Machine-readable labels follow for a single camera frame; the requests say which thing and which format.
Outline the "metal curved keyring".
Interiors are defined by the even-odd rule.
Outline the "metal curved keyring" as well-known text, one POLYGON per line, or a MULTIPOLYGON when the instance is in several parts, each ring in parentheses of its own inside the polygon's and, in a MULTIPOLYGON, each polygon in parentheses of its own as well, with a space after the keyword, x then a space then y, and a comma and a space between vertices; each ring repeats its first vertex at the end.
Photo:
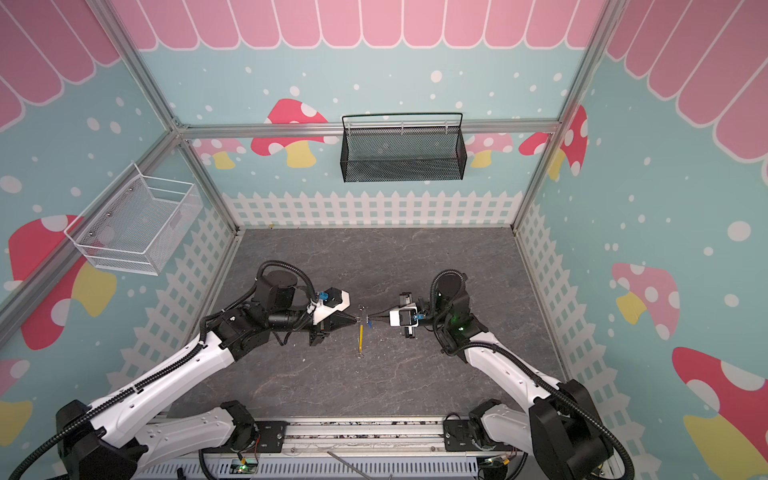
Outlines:
MULTIPOLYGON (((367 320, 368 320, 367 315, 368 314, 367 314, 366 307, 363 306, 363 305, 360 305, 359 306, 359 318, 358 318, 360 320, 360 323, 358 325, 360 326, 362 324, 364 326, 364 338, 365 338, 365 329, 367 327, 367 320)), ((357 357, 358 358, 362 358, 363 356, 364 356, 364 343, 363 343, 362 355, 358 354, 358 351, 357 351, 357 357)))

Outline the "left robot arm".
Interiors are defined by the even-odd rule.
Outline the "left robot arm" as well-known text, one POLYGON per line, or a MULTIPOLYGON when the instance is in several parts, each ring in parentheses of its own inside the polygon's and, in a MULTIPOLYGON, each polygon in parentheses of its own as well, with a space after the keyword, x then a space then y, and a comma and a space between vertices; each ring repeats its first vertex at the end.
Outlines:
POLYGON ((177 353, 108 396, 90 404, 74 400, 56 414, 55 434, 12 471, 21 478, 56 450, 67 479, 130 479, 139 471, 191 451, 225 446, 251 450, 260 436, 237 401, 174 421, 165 432, 148 424, 166 406, 213 374, 276 338, 285 344, 305 332, 310 345, 352 326, 348 292, 315 289, 298 267, 279 260, 259 266, 253 285, 222 310, 202 318, 198 335, 177 353))

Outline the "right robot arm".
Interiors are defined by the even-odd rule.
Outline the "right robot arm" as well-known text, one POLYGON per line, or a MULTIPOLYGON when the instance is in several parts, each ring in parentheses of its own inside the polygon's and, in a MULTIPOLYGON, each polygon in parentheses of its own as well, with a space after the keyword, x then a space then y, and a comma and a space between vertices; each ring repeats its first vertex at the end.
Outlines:
POLYGON ((630 452, 602 422, 586 387, 546 375, 506 348, 472 312, 466 280, 458 270, 444 270, 432 280, 426 300, 404 293, 396 306, 372 317, 406 336, 418 327, 429 329, 445 355, 484 373, 517 403, 512 409, 489 400, 470 413, 482 447, 515 447, 549 479, 598 479, 613 457, 621 462, 622 478, 634 478, 630 452))

